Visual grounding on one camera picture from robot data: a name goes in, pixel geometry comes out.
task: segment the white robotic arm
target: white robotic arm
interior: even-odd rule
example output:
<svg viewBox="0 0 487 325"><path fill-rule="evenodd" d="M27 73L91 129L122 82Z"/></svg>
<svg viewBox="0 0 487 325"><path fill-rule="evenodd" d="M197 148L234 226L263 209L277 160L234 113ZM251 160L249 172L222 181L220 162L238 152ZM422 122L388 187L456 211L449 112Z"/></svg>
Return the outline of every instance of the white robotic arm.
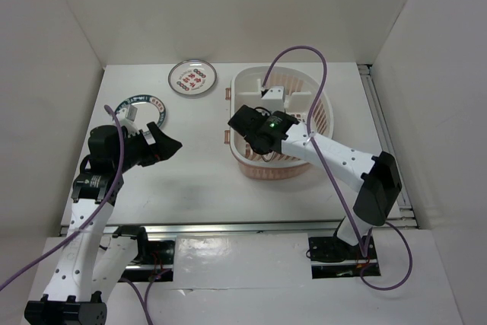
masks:
<svg viewBox="0 0 487 325"><path fill-rule="evenodd" d="M313 144L310 142L310 136L307 134L304 123L293 125L286 134L288 137L282 141L282 154L294 156L319 168L323 167ZM372 160L373 155L349 148L323 135L314 134L313 137L333 172L333 176L347 184L355 192L360 192L364 183L362 175L368 174L375 164ZM363 221L353 211L352 217L361 236L367 234L372 228L371 224ZM337 231L337 237L349 245L358 244L357 235L350 220L346 217Z"/></svg>
<svg viewBox="0 0 487 325"><path fill-rule="evenodd" d="M173 156L181 143L166 136L155 123L149 123L154 144L149 145L129 119L130 110L122 110L123 165L121 172L140 165L153 165ZM32 325L77 324L103 325L108 299L126 266L143 260L148 243L144 228L118 227L110 245L95 265L100 239L107 225L116 197L123 185L117 175L121 154L119 131L115 126L100 126L90 132L90 154L83 159L73 182L72 216L68 237L53 277L39 301L29 301L24 316Z"/></svg>
<svg viewBox="0 0 487 325"><path fill-rule="evenodd" d="M250 147L261 155L276 151L323 167L310 141L313 137L334 177L358 192L352 220L359 236L373 226L385 223L402 188L394 157L382 152L378 157L356 151L319 134L309 136L304 123L280 110L264 116L258 110L242 106L228 122ZM357 234L349 218L336 232L338 239L355 246Z"/></svg>

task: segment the purple cable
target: purple cable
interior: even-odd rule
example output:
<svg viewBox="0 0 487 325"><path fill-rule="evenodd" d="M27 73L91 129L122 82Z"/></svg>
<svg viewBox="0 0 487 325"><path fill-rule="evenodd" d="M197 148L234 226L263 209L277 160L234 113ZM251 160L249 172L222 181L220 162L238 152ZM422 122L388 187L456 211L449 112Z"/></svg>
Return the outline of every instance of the purple cable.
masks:
<svg viewBox="0 0 487 325"><path fill-rule="evenodd" d="M167 272L169 272L169 269L163 270L162 272L160 272L159 274L157 274L154 277L154 279L151 280L151 282L147 286L147 289L145 290L145 295L144 295L144 298L143 299L142 299L142 294L140 293L140 291L138 290L138 288L135 286L135 284L132 281L130 281L127 278L121 278L120 279L121 282L128 283L130 285L130 287L132 287L132 289L137 294L137 298L140 301L140 305L142 306L142 310L144 310L145 319L147 320L148 325L154 325L154 323L152 322L152 319L151 319L151 315L149 314L148 306L147 306L147 299L148 299L148 296L149 296L149 291L151 290L151 287L154 284L154 281L156 279L159 279L160 277L162 277L162 275L166 274Z"/></svg>
<svg viewBox="0 0 487 325"><path fill-rule="evenodd" d="M409 247L408 242L406 241L406 238L404 237L403 233L401 231L399 231L399 229L396 226L394 226L393 224L391 224L390 222L386 222L386 225L389 225L391 228L393 228L396 231L396 233L403 240L404 246L406 246L406 250L408 250L409 265L408 265L408 272L406 273L404 278L400 282L398 282L397 284L391 285L390 287L377 287L376 285L372 285L365 280L364 272L369 266L372 266L373 264L369 264L369 265L365 266L364 268L362 268L360 271L360 279L362 280L363 283L368 285L370 288L375 289L377 291L391 291L393 289L399 288L401 285L406 283L406 281L409 279L409 276L411 275L411 272L412 272L412 253L411 253L411 248Z"/></svg>
<svg viewBox="0 0 487 325"><path fill-rule="evenodd" d="M160 277L162 277L164 274L166 274L167 272L169 272L169 269L165 269L163 271L161 271L159 274L157 274L149 283L149 285L147 286L147 289L145 290L145 295L144 295L144 302L145 302L145 306L147 307L147 299L149 297L149 291L151 290L151 287L152 285L154 284L154 282L159 279Z"/></svg>
<svg viewBox="0 0 487 325"><path fill-rule="evenodd" d="M144 302L144 299L142 298L142 295L141 295L140 291L138 290L138 288L135 287L135 285L132 283L132 281L128 280L127 278L121 278L120 281L128 283L130 285L130 287L133 288L133 290L137 294L137 297L138 297L138 300L140 301L140 304L142 305L142 310L144 310L145 319L147 320L147 323L149 325L154 325L154 323L152 322L152 319L151 319L151 315L149 315L149 311L147 309L147 304Z"/></svg>
<svg viewBox="0 0 487 325"><path fill-rule="evenodd" d="M368 243L369 243L369 241L371 239L372 228L369 230L369 232L367 234L367 237L365 239L365 242L362 243L360 232L358 231L358 228L357 228L357 225L355 223L355 220L352 217L352 213L350 212L350 209L349 209L349 207L348 207L348 205L347 205L347 203L345 201L345 197L343 196L342 191L340 190L340 188L338 186L338 183L336 182L336 179L333 176L333 173L330 170L330 168L329 168L329 166L328 166L328 164L327 164L327 162L325 160L325 157L323 156L323 153L320 150L320 147L318 146L318 144L315 141L314 137L311 135L311 117L313 116L313 112L314 112L314 110L315 110L315 108L316 108L316 106L318 104L318 101L320 100L321 94L323 93L323 89L325 88L326 75L327 75L327 72L328 72L328 69L326 67L325 57L323 56L323 54L319 50L317 50L317 49L315 49L314 47L311 47L311 46L293 46L293 47L289 47L288 49L285 49L284 51L282 51L281 53L279 53L276 56L276 58L274 59L274 61L272 61L271 65L269 67L269 70L267 70L267 73L266 73L266 76L265 76L264 81L262 83L262 86L263 86L263 88L266 86L267 80L269 79L269 76L271 74L272 68L277 63L277 61L281 57L283 57L283 55L285 55L286 53L288 53L290 51L293 51L295 49L307 49L309 51L312 51L312 52L316 53L318 55L318 57L320 57L320 60L323 63L323 78L321 79L321 83L320 83L320 86L318 87L317 95L314 98L313 103L311 104L310 111L308 112L307 118L306 118L307 134L310 136L311 144L313 145L314 150L317 152L318 158L320 159L321 164L325 168L326 174L328 175L329 180L332 182L333 188L335 189L336 194L338 195L338 198L339 198L340 202L342 203L343 209L345 210L345 214L347 215L347 217L348 217L348 219L350 221L350 225L352 226L353 231L355 232L355 236L357 237L358 246L360 247L361 254L362 254L362 256L364 258L367 258L367 256L368 256ZM400 287L401 285L403 285L408 280L409 276L411 275L411 271L412 271L412 253L411 253L411 249L409 248L409 245L408 245L406 239L404 238L403 234L401 234L401 232L394 225L392 225L389 222L386 222L386 224L388 224L391 228L393 228L394 230L396 230L396 232L400 235L401 239L403 239L404 244L406 245L406 249L408 251L408 255L409 255L409 268L408 268L408 272L407 272L406 276L404 277L404 279L401 282L397 283L396 285L393 285L393 286L390 286L390 287L386 287L386 288L376 287L374 285L371 285L367 281L365 281L363 273L364 273L364 270L366 268L368 268L368 266L366 266L365 268L363 268L362 271L360 272L360 278L361 278L361 280L366 285L368 285L369 287L371 287L373 289L377 289L378 291L389 291L391 289L395 289L395 288Z"/></svg>
<svg viewBox="0 0 487 325"><path fill-rule="evenodd" d="M120 180L120 177L122 176L123 155L125 154L125 149L124 149L125 146L123 144L122 127L120 125L119 120L116 118L116 114L113 112L113 110L107 105L105 105L104 108L105 108L105 111L107 111L108 114L110 114L112 116L113 120L115 121L116 130L119 133L119 143L120 143L119 165L118 165L118 168L116 169L115 178L113 179L112 185L110 186L110 189L108 190L107 194L105 195L105 197L101 201L98 208L95 209L93 211L93 213L91 214L91 216L88 217L88 219L85 222L83 222L83 224L80 225L79 230L85 229L90 224L90 222L94 219L94 217L98 214L98 212L101 211L103 206L105 206L105 203L107 203L108 199L111 197L113 191L115 190L116 185L118 184L118 182ZM32 262L30 262L29 264L27 264L24 268L19 269L18 272L16 272L12 277L7 279L5 282L2 283L2 285L0 285L0 292L3 291L5 289L5 287L10 285L16 278L18 278L19 276L24 274L27 270L29 270L33 266L37 265L38 263L42 262L48 256L50 256L51 254L55 253L57 250L63 248L66 244L73 241L75 239L75 237L77 237L79 234L80 234L80 231L73 232L66 239L64 239L59 244L57 244L53 249L51 249L48 252L46 252L45 254L39 256L37 259L35 259Z"/></svg>

